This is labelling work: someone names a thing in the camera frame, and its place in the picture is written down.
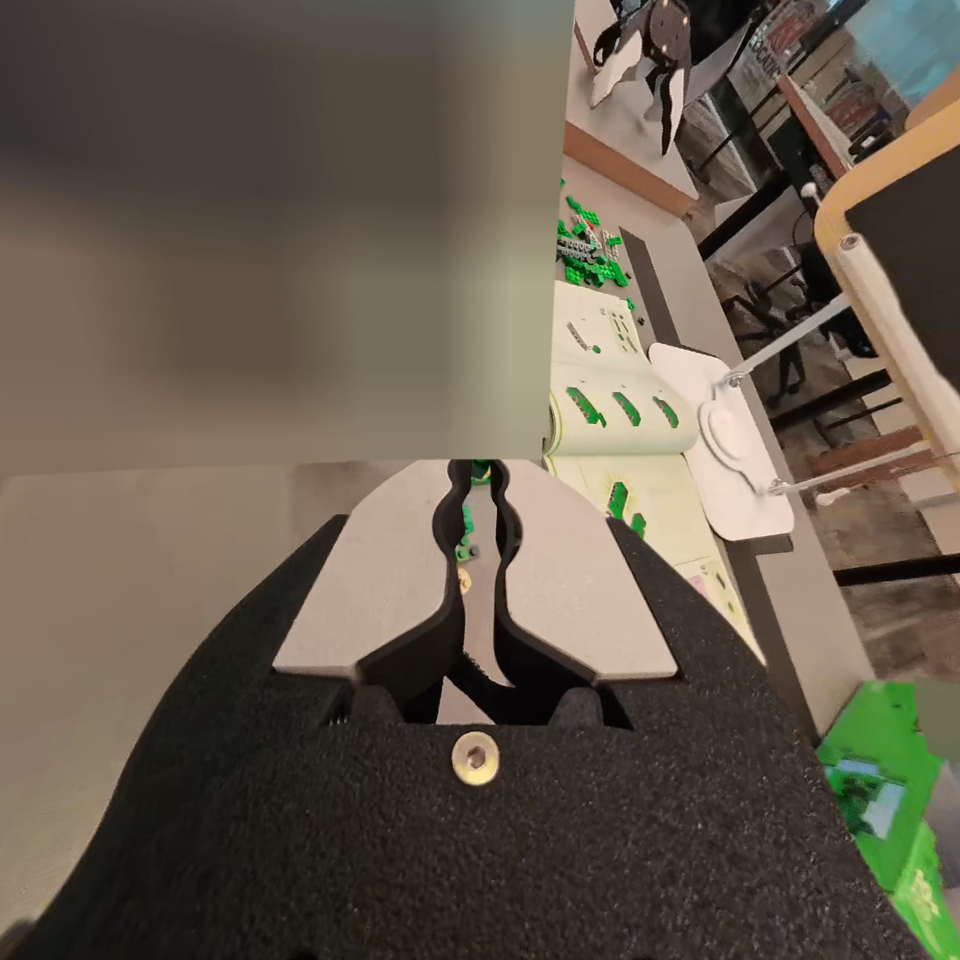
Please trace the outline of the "green toy box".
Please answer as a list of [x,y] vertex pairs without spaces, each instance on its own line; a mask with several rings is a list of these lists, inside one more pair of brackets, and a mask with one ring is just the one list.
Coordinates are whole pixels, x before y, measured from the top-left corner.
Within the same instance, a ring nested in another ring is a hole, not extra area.
[[911,682],[872,680],[854,693],[816,754],[870,872],[927,953],[959,957],[941,858],[927,811],[944,760],[921,733]]

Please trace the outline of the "black board with wooden edge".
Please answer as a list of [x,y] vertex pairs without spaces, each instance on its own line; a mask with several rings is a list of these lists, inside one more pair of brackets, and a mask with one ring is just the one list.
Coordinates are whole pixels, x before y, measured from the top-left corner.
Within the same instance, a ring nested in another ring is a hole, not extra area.
[[815,241],[837,282],[840,238],[865,237],[908,321],[957,392],[958,143],[955,101],[842,176],[814,219]]

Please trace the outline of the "wood-edged table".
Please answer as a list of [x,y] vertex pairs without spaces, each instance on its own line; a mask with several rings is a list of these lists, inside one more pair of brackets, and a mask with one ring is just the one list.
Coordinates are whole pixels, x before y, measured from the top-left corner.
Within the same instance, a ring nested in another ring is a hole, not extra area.
[[678,149],[662,154],[659,121],[645,119],[652,97],[642,81],[623,81],[591,105],[593,49],[615,21],[609,2],[576,1],[570,47],[563,153],[594,173],[683,218],[699,192]]

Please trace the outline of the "curved green brick assembly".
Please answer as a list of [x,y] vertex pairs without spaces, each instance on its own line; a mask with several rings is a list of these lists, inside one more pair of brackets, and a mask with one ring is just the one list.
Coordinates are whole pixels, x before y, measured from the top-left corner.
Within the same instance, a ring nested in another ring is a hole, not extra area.
[[458,565],[469,563],[479,557],[479,548],[472,542],[475,524],[472,507],[468,502],[475,488],[489,486],[492,479],[493,460],[472,461],[454,459],[448,463],[448,475],[455,507],[450,508],[447,530],[454,548]]

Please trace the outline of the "instruction booklet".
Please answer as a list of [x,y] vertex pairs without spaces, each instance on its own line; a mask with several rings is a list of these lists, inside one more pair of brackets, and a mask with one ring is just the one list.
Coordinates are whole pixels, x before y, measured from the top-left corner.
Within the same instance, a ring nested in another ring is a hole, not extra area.
[[766,659],[685,454],[695,414],[649,362],[628,303],[557,280],[543,463],[624,522]]

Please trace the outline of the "white bar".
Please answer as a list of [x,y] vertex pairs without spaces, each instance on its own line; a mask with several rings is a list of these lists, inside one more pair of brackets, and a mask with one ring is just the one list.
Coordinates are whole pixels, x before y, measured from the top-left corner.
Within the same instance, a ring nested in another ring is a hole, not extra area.
[[870,341],[888,363],[936,462],[958,478],[959,395],[935,365],[906,317],[894,286],[865,237],[844,234],[836,247],[835,274]]

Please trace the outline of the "grey desk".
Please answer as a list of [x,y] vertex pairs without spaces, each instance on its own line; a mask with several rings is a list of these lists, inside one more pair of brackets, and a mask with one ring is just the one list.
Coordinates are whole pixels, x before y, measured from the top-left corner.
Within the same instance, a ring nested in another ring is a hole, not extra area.
[[[739,362],[685,217],[564,156],[566,192],[626,228],[644,347]],[[2,938],[69,877],[154,709],[225,615],[408,461],[123,470],[2,481]],[[876,673],[798,496],[789,538],[717,549],[817,734]]]

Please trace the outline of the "clear acrylic stand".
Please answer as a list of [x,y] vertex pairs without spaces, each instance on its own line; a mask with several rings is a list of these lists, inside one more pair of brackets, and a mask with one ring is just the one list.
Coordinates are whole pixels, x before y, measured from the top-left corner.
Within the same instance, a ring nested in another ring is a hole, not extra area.
[[788,494],[798,494],[805,490],[818,489],[825,485],[838,483],[840,480],[852,477],[855,474],[879,469],[907,457],[932,454],[930,442],[926,438],[921,438],[919,441],[900,449],[868,460],[855,462],[798,483],[788,483],[786,480],[772,475],[769,482],[764,484],[748,468],[747,463],[754,451],[751,446],[751,436],[749,434],[742,435],[739,432],[738,420],[731,405],[733,398],[739,395],[740,383],[762,363],[798,343],[808,333],[822,327],[823,324],[849,306],[850,302],[846,294],[837,295],[813,315],[777,336],[762,350],[752,354],[750,358],[742,360],[740,364],[729,369],[713,384],[712,400],[702,403],[699,409],[698,416],[702,438],[707,441],[714,456],[726,464],[730,470],[742,474],[758,497],[778,498],[785,497]]

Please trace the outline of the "pile of bricks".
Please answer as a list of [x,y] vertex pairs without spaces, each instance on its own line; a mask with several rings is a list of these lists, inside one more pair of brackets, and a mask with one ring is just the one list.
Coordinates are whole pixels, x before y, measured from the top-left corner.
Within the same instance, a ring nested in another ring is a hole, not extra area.
[[564,177],[559,180],[559,192],[561,210],[555,260],[562,279],[618,296],[629,308],[634,324],[641,329],[646,327],[645,308],[623,235],[606,229],[599,214],[570,193]]

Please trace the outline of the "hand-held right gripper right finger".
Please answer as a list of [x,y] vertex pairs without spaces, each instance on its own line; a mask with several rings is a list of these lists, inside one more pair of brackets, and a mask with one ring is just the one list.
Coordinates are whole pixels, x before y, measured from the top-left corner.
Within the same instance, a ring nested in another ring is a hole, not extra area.
[[673,678],[678,665],[606,516],[534,462],[495,461],[494,654],[515,686]]

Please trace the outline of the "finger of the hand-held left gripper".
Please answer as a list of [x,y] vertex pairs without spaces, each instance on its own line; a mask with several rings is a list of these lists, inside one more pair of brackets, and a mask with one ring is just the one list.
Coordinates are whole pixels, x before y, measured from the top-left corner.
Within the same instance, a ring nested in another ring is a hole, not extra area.
[[688,59],[659,61],[648,59],[649,70],[645,84],[651,93],[651,102],[643,113],[645,126],[658,125],[660,153],[669,152],[686,102],[691,62]]
[[628,79],[652,49],[648,18],[628,18],[603,30],[593,49],[595,75],[589,104],[595,109]]

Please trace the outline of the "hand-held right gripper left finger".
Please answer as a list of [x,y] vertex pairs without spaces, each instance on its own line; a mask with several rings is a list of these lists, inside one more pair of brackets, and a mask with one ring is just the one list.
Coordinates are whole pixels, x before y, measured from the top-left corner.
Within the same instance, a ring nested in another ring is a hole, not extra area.
[[349,514],[272,663],[354,686],[432,688],[463,652],[455,548],[467,466],[412,462]]

